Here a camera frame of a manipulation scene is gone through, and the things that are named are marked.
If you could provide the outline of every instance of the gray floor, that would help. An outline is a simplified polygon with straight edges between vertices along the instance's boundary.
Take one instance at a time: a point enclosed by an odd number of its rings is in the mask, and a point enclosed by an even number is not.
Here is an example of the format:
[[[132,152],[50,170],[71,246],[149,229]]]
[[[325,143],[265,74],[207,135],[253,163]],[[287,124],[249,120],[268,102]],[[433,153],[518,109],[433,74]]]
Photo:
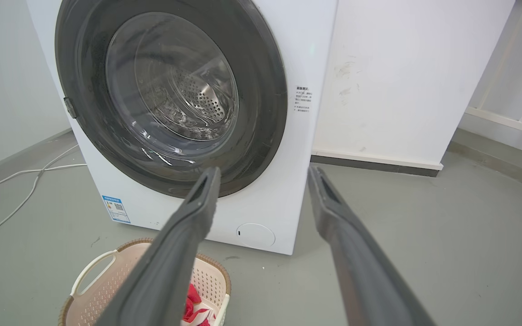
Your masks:
[[[0,165],[40,168],[70,134]],[[55,165],[83,163],[76,151]],[[423,305],[444,326],[522,325],[522,184],[447,153],[437,178],[323,165]],[[0,220],[35,174],[0,185]],[[0,325],[52,325],[81,269],[156,231],[110,221],[86,167],[50,171],[0,227]],[[230,273],[227,326],[345,324],[329,247],[306,194],[293,256],[205,241]]]

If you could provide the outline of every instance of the basket rim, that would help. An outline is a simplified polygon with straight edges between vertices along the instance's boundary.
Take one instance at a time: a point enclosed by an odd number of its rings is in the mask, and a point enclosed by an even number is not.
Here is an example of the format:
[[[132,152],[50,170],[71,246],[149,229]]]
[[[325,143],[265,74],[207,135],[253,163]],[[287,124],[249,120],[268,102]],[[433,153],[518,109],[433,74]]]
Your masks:
[[[152,242],[153,242],[152,238],[134,239],[132,241],[128,241],[127,243],[119,246],[116,250],[118,252],[122,252],[124,249],[129,248],[133,245],[151,244]],[[231,279],[228,275],[227,270],[223,267],[223,265],[221,265],[220,262],[217,262],[216,260],[212,259],[211,257],[206,256],[205,254],[197,254],[197,256],[195,258],[213,266],[214,268],[217,268],[219,270],[219,272],[221,272],[221,274],[223,274],[223,278],[225,280],[226,287],[227,287],[226,294],[231,295]],[[74,301],[74,297],[72,297],[70,295],[64,302],[64,305],[62,305],[62,309],[60,309],[60,318],[58,319],[58,326],[66,326],[68,310],[70,310],[70,306],[72,305],[73,301]]]

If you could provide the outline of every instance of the white cable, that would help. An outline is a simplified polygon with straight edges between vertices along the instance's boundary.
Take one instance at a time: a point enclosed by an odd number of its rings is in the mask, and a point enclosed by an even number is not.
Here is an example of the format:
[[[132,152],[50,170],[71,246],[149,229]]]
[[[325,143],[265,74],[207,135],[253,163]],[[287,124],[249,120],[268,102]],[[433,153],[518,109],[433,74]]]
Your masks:
[[[47,168],[44,171],[54,171],[54,170],[60,170],[60,169],[67,169],[67,168],[74,168],[74,167],[85,167],[85,166],[87,166],[87,164],[61,165],[60,167]],[[6,177],[5,179],[1,180],[0,184],[6,182],[9,179],[13,179],[14,177],[16,177],[18,175],[23,175],[25,173],[38,173],[39,171],[41,171],[41,169],[19,171],[18,173],[13,173],[12,175],[10,175],[10,176]]]
[[[64,153],[62,153],[62,154],[60,154],[58,157],[52,159],[52,161],[50,161],[49,163],[47,163],[47,164],[45,165],[45,167],[43,167],[43,168],[40,169],[40,170],[27,170],[27,171],[20,171],[19,173],[15,173],[15,174],[13,174],[13,175],[10,175],[10,176],[8,176],[7,178],[5,178],[4,180],[1,180],[1,181],[0,181],[0,183],[2,183],[2,182],[4,182],[4,181],[6,181],[6,180],[9,180],[9,179],[13,178],[14,176],[17,176],[17,175],[20,175],[20,174],[23,174],[23,173],[28,173],[28,172],[38,172],[38,171],[39,171],[38,175],[35,177],[34,185],[33,185],[33,187],[31,187],[31,191],[29,192],[29,194],[27,195],[27,197],[23,200],[23,202],[21,202],[21,204],[19,204],[19,206],[18,206],[16,209],[13,210],[13,212],[12,212],[11,214],[8,215],[8,217],[6,217],[3,221],[0,221],[0,226],[1,226],[3,223],[5,223],[7,220],[9,220],[9,219],[13,216],[13,214],[15,214],[17,211],[19,211],[19,209],[23,206],[23,204],[25,204],[25,202],[27,202],[27,200],[31,197],[31,194],[34,193],[34,191],[35,191],[35,186],[38,184],[39,177],[42,175],[42,173],[43,173],[44,171],[56,170],[56,169],[67,168],[67,167],[72,167],[72,166],[78,166],[78,167],[80,167],[80,166],[85,165],[85,164],[74,164],[74,165],[71,165],[71,166],[70,166],[70,165],[63,165],[63,166],[61,166],[61,167],[55,167],[55,168],[50,168],[50,169],[48,169],[48,167],[49,167],[50,165],[52,165],[54,162],[58,161],[58,159],[60,159],[62,156],[66,155],[69,151],[73,150],[73,149],[76,148],[76,147],[78,147],[78,145],[76,145],[76,146],[70,148],[70,149],[67,150],[67,151],[64,151]]]

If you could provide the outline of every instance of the white washing machine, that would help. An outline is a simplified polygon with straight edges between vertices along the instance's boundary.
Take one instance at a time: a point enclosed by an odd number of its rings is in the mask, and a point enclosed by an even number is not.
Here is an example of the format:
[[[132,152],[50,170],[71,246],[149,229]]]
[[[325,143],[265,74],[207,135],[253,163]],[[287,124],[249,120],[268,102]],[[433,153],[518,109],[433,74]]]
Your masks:
[[[217,166],[207,239],[293,253],[337,0],[27,4],[112,220],[159,230]]]

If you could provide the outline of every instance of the white wall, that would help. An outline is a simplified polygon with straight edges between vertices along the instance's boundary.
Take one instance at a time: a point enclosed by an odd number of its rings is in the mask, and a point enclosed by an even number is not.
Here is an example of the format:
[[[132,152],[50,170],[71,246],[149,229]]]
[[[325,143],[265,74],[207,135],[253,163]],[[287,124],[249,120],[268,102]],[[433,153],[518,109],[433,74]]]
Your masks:
[[[519,0],[513,7],[493,56],[470,100],[470,107],[480,105],[489,83],[495,76],[495,71],[503,57],[503,52],[511,38],[521,11],[522,0]],[[522,26],[506,63],[503,65],[501,74],[493,83],[481,109],[516,120],[522,115]],[[468,114],[464,115],[459,127],[522,150],[522,131]]]
[[[513,0],[340,0],[314,154],[440,169]]]
[[[0,160],[70,128],[25,0],[0,0]]]

